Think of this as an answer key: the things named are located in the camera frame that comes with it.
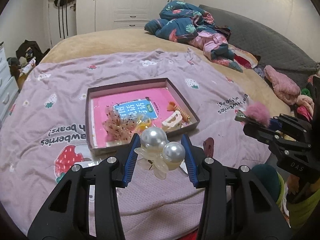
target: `cabinet handle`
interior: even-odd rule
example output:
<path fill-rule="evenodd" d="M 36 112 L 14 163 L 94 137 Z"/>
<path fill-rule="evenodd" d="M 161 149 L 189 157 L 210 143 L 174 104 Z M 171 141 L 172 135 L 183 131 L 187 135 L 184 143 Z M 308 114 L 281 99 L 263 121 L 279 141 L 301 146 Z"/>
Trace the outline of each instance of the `cabinet handle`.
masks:
<path fill-rule="evenodd" d="M 10 95 L 8 93 L 7 94 L 7 99 L 3 100 L 2 103 L 6 105 L 9 102 L 9 98 L 10 98 Z"/>

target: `fluffy pink pom-pom hair clip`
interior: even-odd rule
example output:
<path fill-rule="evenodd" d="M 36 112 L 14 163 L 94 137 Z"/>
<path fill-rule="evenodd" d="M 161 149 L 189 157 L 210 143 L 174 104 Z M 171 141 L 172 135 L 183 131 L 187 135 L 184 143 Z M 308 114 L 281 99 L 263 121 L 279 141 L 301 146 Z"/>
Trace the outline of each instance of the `fluffy pink pom-pom hair clip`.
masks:
<path fill-rule="evenodd" d="M 255 102 L 248 106 L 247 110 L 244 112 L 238 110 L 235 120 L 238 122 L 245 122 L 248 119 L 251 119 L 264 127 L 268 127 L 270 125 L 270 118 L 270 112 L 267 107 L 260 102 Z"/>

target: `pink paper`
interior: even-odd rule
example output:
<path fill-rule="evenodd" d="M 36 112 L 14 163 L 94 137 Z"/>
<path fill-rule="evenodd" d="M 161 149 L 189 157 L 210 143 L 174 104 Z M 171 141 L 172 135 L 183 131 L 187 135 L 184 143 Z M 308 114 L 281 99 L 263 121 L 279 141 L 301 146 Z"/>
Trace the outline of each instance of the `pink paper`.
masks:
<path fill-rule="evenodd" d="M 157 127 L 161 127 L 162 122 L 173 113 L 167 111 L 169 102 L 173 101 L 178 105 L 167 88 L 143 89 L 93 98 L 93 117 L 98 148 L 105 147 L 106 142 L 112 141 L 112 138 L 108 136 L 106 130 L 102 126 L 102 123 L 108 119 L 105 112 L 106 106 L 114 106 L 116 104 L 130 102 L 137 99 L 145 99 L 146 97 L 150 98 L 150 101 L 158 115 L 158 118 L 153 120 L 153 124 Z"/>

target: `white dresser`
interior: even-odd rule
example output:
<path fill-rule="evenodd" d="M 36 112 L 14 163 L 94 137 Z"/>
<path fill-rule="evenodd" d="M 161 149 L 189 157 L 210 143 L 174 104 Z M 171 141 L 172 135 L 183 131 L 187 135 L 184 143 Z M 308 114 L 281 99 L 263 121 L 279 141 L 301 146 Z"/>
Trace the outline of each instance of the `white dresser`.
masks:
<path fill-rule="evenodd" d="M 4 48 L 0 46 L 0 127 L 18 95 L 18 85 L 10 74 Z"/>
<path fill-rule="evenodd" d="M 77 0 L 77 34 L 143 28 L 173 0 Z"/>

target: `gray quilted headboard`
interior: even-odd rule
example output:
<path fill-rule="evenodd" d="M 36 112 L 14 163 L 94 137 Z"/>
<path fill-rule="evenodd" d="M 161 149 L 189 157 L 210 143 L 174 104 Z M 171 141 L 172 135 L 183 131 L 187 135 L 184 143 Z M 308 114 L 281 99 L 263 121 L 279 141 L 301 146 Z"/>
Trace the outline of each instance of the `gray quilted headboard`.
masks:
<path fill-rule="evenodd" d="M 277 71 L 286 74 L 300 88 L 306 87 L 308 76 L 315 74 L 316 62 L 286 37 L 269 27 L 247 17 L 200 5 L 209 12 L 216 25 L 228 25 L 231 28 L 229 43 L 261 56 L 258 67 L 271 65 Z"/>

